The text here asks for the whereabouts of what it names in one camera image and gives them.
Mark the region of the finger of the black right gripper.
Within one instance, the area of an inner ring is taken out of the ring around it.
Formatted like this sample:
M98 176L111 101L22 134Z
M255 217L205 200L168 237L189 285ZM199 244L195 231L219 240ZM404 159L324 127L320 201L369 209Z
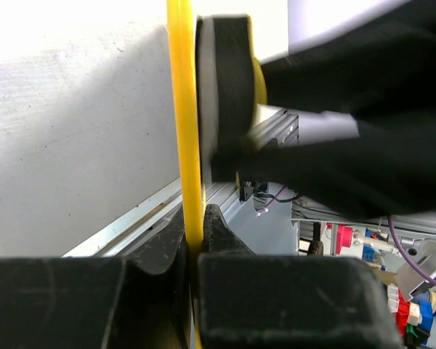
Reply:
M436 211L436 116L368 123L359 137L219 151L212 180L285 185L351 220Z
M436 110L436 1L407 1L262 66L269 105L369 117Z

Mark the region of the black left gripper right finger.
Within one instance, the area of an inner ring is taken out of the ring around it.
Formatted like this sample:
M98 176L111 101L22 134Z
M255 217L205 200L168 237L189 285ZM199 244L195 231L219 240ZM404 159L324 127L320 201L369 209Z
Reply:
M203 219L204 348L400 348L373 270L351 257L254 254L215 204Z

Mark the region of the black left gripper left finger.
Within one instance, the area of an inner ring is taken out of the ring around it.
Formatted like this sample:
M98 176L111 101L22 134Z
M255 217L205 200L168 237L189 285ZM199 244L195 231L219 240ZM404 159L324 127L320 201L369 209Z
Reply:
M125 256L0 259L0 348L187 348L183 215Z

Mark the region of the black yellow whiteboard eraser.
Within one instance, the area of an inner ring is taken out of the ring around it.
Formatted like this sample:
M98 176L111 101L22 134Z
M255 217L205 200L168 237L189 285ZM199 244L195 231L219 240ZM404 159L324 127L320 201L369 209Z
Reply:
M215 160L256 150L250 130L265 80L254 57L248 15L199 17L195 30L201 180L220 181Z

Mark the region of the yellow framed small whiteboard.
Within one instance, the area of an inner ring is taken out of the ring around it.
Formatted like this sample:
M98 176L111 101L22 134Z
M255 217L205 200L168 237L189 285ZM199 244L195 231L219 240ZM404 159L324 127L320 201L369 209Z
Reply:
M178 176L165 1L0 1L0 256L64 254Z

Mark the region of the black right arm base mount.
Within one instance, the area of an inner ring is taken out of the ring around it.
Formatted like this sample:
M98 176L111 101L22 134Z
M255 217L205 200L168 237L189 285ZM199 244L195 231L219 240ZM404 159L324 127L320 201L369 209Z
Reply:
M247 156L258 153L262 148L276 148L277 146L278 139L274 137L262 145L247 137L243 144L243 153ZM253 197L257 210L266 207L270 203L270 199L272 199L272 195L269 193L268 182L256 180L247 174L242 174L241 171L236 173L236 188L239 191L240 202L246 202Z

